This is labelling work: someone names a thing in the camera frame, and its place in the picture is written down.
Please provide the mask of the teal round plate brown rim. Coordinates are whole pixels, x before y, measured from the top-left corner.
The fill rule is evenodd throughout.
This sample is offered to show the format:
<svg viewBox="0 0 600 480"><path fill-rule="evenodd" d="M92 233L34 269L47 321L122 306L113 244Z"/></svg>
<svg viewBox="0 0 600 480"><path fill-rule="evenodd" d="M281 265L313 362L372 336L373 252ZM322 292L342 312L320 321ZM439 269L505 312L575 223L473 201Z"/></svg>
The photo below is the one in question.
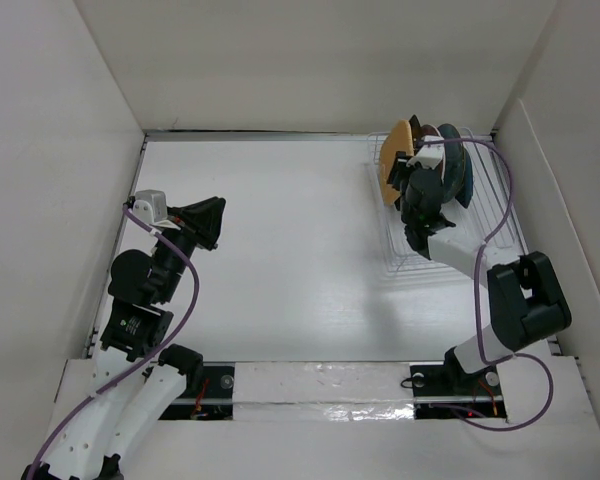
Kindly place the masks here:
<svg viewBox="0 0 600 480"><path fill-rule="evenodd" d="M457 128L449 123L439 125L438 131L445 140L461 138ZM447 203L456 197L463 186L466 158L462 142L445 143L444 148L443 202Z"/></svg>

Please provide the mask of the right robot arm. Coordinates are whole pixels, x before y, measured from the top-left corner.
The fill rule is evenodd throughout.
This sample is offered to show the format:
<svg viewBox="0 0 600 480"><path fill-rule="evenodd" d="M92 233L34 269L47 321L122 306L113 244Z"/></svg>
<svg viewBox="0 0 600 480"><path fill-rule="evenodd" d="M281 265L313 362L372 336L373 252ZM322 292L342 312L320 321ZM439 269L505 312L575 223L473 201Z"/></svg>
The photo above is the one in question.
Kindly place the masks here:
<svg viewBox="0 0 600 480"><path fill-rule="evenodd" d="M435 382L464 393L488 368L571 326L570 308L547 255L519 255L463 234L441 212L438 172L403 151L395 154L387 182L400 192L399 211L411 249L474 282L476 334L445 353Z"/></svg>

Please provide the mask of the red teal floral plate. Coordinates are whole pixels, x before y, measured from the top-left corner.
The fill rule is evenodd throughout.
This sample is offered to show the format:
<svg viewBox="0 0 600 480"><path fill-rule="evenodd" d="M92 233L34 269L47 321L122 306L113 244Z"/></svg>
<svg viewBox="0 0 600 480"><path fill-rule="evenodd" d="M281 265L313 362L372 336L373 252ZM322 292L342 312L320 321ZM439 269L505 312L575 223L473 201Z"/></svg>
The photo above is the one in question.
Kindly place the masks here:
<svg viewBox="0 0 600 480"><path fill-rule="evenodd" d="M435 140L443 140L440 130L430 124L425 124L421 127L422 134L424 137L433 137ZM440 174L441 180L444 180L445 170L446 170L446 150L445 146L441 145L442 148L442 160L435 167L436 171Z"/></svg>

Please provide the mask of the yellow square plate dark rim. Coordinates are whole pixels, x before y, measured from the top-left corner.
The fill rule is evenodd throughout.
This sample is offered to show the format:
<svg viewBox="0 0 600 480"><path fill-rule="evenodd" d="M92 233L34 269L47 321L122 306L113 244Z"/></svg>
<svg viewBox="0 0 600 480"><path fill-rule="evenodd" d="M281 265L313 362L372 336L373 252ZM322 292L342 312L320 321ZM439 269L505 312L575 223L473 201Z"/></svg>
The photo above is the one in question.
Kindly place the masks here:
<svg viewBox="0 0 600 480"><path fill-rule="evenodd" d="M409 126L411 128L411 137L413 143L413 149L417 152L422 146L422 127L420 121L416 115L412 115L408 120Z"/></svg>

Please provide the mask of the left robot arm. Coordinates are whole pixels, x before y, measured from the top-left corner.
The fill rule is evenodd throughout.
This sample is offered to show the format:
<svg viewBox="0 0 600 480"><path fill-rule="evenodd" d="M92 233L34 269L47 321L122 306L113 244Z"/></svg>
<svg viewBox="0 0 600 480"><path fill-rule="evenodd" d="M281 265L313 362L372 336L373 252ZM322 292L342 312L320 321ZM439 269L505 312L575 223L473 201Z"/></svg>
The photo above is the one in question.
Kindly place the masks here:
<svg viewBox="0 0 600 480"><path fill-rule="evenodd" d="M200 291L195 250L216 249L226 201L183 207L144 190L123 204L128 221L155 238L149 253L129 249L110 268L108 322L86 397L49 434L25 479L122 479L132 456L180 395L205 391L203 357L175 343Z"/></svg>

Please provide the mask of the woven bamboo tray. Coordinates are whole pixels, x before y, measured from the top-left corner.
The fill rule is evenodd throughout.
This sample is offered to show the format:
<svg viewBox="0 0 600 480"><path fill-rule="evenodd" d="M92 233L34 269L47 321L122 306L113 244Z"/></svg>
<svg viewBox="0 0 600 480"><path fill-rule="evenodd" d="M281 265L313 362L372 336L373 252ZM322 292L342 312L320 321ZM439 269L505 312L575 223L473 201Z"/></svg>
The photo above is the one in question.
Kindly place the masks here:
<svg viewBox="0 0 600 480"><path fill-rule="evenodd" d="M389 182L396 153L405 152L414 155L413 135L411 125L407 120L398 120L384 140L379 155L378 179L381 187L383 203L392 206L399 198L399 191L395 190Z"/></svg>

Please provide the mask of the blue leaf-shaped dish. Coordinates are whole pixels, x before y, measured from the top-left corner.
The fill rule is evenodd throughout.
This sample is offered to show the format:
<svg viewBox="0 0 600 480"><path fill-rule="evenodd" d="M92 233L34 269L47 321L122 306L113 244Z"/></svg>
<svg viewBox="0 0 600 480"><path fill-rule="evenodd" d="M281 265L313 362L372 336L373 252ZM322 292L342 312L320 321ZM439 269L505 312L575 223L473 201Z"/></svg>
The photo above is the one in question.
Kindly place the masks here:
<svg viewBox="0 0 600 480"><path fill-rule="evenodd" d="M474 194L474 172L473 172L473 161L466 147L463 148L464 158L464 174L462 186L455 196L458 203L464 208L468 209Z"/></svg>

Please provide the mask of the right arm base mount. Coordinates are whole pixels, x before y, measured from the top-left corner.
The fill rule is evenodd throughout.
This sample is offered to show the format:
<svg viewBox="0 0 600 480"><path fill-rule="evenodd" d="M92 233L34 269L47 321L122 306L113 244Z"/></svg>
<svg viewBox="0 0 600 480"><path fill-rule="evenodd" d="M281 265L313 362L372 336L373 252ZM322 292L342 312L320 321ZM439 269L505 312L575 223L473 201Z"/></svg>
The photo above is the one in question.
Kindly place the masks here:
<svg viewBox="0 0 600 480"><path fill-rule="evenodd" d="M507 416L495 367L454 384L443 377L442 364L412 364L400 386L411 391L417 420L505 419Z"/></svg>

